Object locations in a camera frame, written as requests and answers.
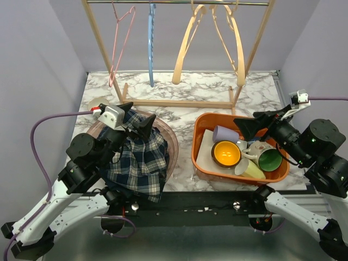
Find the navy beige plaid skirt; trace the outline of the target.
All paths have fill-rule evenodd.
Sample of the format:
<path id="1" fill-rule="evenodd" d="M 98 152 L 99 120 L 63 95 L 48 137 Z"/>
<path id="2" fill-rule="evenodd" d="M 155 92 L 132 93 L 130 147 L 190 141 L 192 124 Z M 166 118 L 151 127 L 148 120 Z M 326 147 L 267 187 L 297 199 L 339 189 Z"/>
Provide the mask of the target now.
<path id="1" fill-rule="evenodd" d="M 167 141 L 158 128 L 152 127 L 146 141 L 127 138 L 123 152 L 100 168 L 100 174 L 111 190 L 157 203 L 166 182 L 169 159 Z"/>

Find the light blue wavy hanger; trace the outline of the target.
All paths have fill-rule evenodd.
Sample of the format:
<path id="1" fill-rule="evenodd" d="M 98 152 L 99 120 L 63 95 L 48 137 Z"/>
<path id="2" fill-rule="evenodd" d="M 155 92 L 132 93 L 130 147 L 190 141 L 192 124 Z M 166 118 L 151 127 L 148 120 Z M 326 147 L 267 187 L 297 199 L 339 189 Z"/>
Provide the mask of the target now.
<path id="1" fill-rule="evenodd" d="M 150 86 L 154 87 L 153 79 L 153 38 L 154 38 L 154 17 L 156 12 L 156 4 L 150 2 L 149 15 L 148 15 L 148 75 L 150 80 Z"/>

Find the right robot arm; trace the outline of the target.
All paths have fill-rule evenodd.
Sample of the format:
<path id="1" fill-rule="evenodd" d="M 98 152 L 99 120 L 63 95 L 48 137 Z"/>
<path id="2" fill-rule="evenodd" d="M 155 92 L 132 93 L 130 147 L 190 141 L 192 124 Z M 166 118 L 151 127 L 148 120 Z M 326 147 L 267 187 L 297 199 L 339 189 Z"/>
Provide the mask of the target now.
<path id="1" fill-rule="evenodd" d="M 316 119 L 299 132 L 289 122 L 299 107 L 255 112 L 252 118 L 236 118 L 234 123 L 245 140 L 266 129 L 262 140 L 272 138 L 307 171 L 304 174 L 327 201 L 333 218 L 316 215 L 288 201 L 279 192 L 262 185 L 250 199 L 251 209 L 266 209 L 284 217 L 310 234 L 334 260 L 347 260 L 347 159 L 336 154 L 346 137 L 330 120 Z"/>

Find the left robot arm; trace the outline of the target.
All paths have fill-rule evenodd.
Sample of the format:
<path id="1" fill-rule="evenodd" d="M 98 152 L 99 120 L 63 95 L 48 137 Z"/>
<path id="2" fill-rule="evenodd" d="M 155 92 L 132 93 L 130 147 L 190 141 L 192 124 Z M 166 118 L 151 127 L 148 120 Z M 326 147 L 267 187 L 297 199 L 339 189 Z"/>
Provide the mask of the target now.
<path id="1" fill-rule="evenodd" d="M 9 245 L 3 259 L 12 252 L 19 260 L 38 260 L 54 246 L 55 240 L 74 225 L 105 213 L 116 214 L 121 207 L 122 195 L 105 187 L 93 199 L 68 212 L 72 202 L 83 196 L 101 178 L 100 168 L 109 164 L 117 152 L 121 152 L 127 138 L 147 140 L 150 137 L 156 115 L 152 114 L 140 123 L 128 128 L 124 123 L 125 114 L 133 103 L 121 105 L 100 104 L 89 111 L 75 115 L 93 115 L 108 130 L 101 139 L 88 133 L 73 138 L 66 154 L 70 161 L 51 182 L 40 159 L 37 163 L 48 185 L 47 195 L 22 219 L 7 222 L 1 227 Z"/>

